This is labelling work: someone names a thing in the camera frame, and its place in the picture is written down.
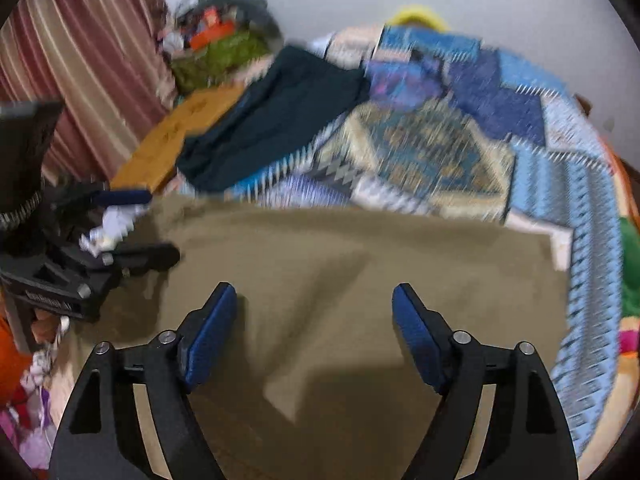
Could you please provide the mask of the khaki pants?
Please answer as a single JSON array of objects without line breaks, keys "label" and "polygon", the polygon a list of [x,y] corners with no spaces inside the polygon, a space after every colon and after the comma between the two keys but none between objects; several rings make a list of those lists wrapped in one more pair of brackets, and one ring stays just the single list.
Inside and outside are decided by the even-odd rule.
[{"label": "khaki pants", "polygon": [[209,381],[191,396],[230,479],[397,479],[438,399],[392,320],[410,284],[484,344],[530,341],[552,365],[566,332],[567,277],[548,237],[495,223],[349,208],[271,210],[171,195],[135,240],[181,252],[167,274],[116,289],[96,324],[66,337],[80,370],[92,348],[144,344],[177,327],[221,282],[239,313]]}]

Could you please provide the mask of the white crumpled cloth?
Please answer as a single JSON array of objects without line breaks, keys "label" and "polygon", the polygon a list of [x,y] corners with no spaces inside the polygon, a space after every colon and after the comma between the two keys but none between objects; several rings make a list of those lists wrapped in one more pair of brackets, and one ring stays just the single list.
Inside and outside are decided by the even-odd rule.
[{"label": "white crumpled cloth", "polygon": [[102,223],[81,235],[79,247],[93,257],[112,252],[133,230],[137,220],[149,210],[145,205],[109,206]]}]

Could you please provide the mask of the wooden headboard panel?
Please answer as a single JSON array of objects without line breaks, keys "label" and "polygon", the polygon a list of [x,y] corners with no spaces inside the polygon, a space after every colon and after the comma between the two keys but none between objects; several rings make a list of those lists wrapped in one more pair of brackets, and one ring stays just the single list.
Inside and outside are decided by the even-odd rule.
[{"label": "wooden headboard panel", "polygon": [[205,132],[230,110],[243,92],[242,84],[223,84],[193,92],[146,135],[111,180],[111,188],[162,192],[175,177],[175,163],[184,139]]}]

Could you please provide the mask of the striped pink curtain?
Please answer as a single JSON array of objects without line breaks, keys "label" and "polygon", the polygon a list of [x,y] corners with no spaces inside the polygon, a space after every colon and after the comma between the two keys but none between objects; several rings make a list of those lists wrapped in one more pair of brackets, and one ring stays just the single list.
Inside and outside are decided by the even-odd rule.
[{"label": "striped pink curtain", "polygon": [[1,27],[1,97],[60,99],[43,171],[108,180],[171,110],[166,0],[20,0]]}]

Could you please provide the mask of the green patterned bag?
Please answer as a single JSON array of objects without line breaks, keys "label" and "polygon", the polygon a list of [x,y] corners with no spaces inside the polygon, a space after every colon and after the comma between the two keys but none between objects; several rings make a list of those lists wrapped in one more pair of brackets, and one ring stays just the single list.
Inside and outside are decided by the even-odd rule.
[{"label": "green patterned bag", "polygon": [[219,86],[236,70],[268,54],[270,50],[262,38],[242,30],[200,50],[175,56],[169,66],[178,92],[187,96],[195,90]]}]

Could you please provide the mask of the orange box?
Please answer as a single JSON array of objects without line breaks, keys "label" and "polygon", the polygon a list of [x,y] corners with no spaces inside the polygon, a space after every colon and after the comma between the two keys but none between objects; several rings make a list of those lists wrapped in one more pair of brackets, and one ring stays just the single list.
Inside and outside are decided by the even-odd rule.
[{"label": "orange box", "polygon": [[234,32],[235,24],[231,20],[224,20],[218,10],[210,6],[204,10],[189,40],[190,48],[194,51],[200,50],[212,42],[231,36]]}]

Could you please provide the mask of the dark navy garment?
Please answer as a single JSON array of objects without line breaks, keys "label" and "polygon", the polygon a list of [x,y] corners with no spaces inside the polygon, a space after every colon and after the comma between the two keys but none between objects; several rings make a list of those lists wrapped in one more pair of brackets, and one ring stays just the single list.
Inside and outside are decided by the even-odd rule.
[{"label": "dark navy garment", "polygon": [[361,68],[345,70],[286,46],[218,122],[183,141],[176,167],[198,192],[224,192],[306,148],[338,116],[366,102],[369,91]]}]

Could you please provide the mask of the grey plush toy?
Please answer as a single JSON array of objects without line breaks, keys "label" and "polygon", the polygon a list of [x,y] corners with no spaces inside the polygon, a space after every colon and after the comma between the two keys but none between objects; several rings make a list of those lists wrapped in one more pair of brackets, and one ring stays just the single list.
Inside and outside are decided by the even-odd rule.
[{"label": "grey plush toy", "polygon": [[198,5],[204,9],[215,8],[224,20],[256,32],[264,39],[282,37],[278,23],[268,9],[267,0],[198,0]]}]

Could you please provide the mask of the blue patchwork bedsheet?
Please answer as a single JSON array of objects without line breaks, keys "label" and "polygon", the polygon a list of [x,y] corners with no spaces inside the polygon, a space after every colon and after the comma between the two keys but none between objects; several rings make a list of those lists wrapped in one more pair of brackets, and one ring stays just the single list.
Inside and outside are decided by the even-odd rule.
[{"label": "blue patchwork bedsheet", "polygon": [[200,193],[186,180],[190,188],[271,206],[354,205],[559,237],[568,332],[552,379],[584,455],[616,375],[624,236],[610,156],[577,100],[526,58],[427,28],[348,28],[303,49],[361,68],[367,101],[224,192]]}]

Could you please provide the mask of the yellow plush item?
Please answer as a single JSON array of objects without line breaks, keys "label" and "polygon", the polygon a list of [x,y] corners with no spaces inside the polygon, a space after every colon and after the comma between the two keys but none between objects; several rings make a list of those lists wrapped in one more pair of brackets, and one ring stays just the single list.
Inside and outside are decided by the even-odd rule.
[{"label": "yellow plush item", "polygon": [[402,6],[389,20],[390,26],[416,25],[434,30],[435,32],[448,32],[450,29],[446,21],[428,6]]}]

